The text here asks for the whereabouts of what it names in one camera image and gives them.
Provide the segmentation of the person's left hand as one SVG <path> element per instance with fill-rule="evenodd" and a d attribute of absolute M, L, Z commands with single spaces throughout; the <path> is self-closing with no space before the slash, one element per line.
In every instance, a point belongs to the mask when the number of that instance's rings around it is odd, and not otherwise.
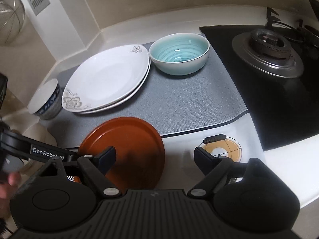
<path fill-rule="evenodd" d="M 10 199 L 18 189 L 20 182 L 21 175 L 17 172 L 9 174 L 7 182 L 1 183 L 1 218 L 8 215 Z"/>

